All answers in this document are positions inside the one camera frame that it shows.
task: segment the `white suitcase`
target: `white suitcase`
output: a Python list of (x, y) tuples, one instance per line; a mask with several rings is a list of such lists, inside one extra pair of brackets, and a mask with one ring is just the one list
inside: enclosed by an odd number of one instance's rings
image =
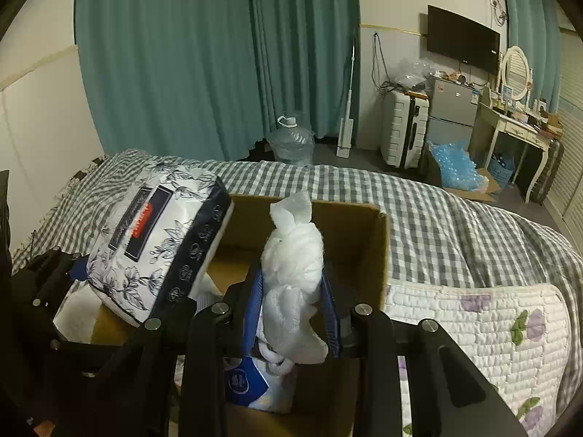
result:
[(415, 168), (425, 141), (429, 100), (393, 90), (385, 96), (381, 154), (401, 169)]

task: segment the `curtain fold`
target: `curtain fold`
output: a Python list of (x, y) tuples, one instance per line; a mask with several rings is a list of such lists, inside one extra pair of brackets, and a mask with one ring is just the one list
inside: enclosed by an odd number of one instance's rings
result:
[(249, 1), (75, 1), (83, 83), (106, 152), (248, 155), (267, 128)]
[(560, 85), (560, 38), (554, 0), (506, 0), (508, 46), (520, 46), (533, 72), (531, 100), (545, 98), (556, 113)]
[(283, 112), (317, 137), (344, 116), (358, 0), (251, 0), (265, 123)]

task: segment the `gray refrigerator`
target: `gray refrigerator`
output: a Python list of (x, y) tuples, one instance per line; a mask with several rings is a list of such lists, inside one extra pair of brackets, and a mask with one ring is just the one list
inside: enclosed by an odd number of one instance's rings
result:
[(480, 92), (456, 82), (433, 78), (426, 139), (433, 144), (463, 141), (472, 137)]

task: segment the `purple flower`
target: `purple flower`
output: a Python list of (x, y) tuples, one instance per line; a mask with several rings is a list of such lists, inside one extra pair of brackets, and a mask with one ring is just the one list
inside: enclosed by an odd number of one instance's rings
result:
[(465, 296), (462, 297), (461, 302), (462, 309), (466, 312), (482, 312), (484, 309), (490, 307), (492, 296), (490, 294)]
[(523, 427), (526, 430), (534, 429), (536, 425), (539, 423), (541, 417), (543, 417), (543, 407), (542, 406), (533, 407), (533, 409), (528, 411), (526, 416), (524, 416)]
[(401, 381), (407, 381), (407, 364), (404, 357), (397, 357), (397, 361), (399, 362), (399, 378)]
[(539, 341), (546, 332), (546, 324), (544, 323), (544, 314), (540, 309), (535, 309), (528, 319), (527, 323), (527, 337), (533, 341)]

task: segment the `blue basket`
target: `blue basket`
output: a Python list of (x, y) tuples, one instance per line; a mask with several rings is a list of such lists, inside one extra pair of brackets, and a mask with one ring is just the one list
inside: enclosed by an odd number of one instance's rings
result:
[(506, 187), (506, 184), (508, 184), (512, 177), (512, 173), (514, 173), (514, 169), (506, 169), (502, 167), (502, 164), (500, 164), (494, 156), (492, 156), (492, 159), (490, 160), (488, 171), (490, 171), (490, 174), (492, 174), (492, 177), (500, 186), (500, 190)]

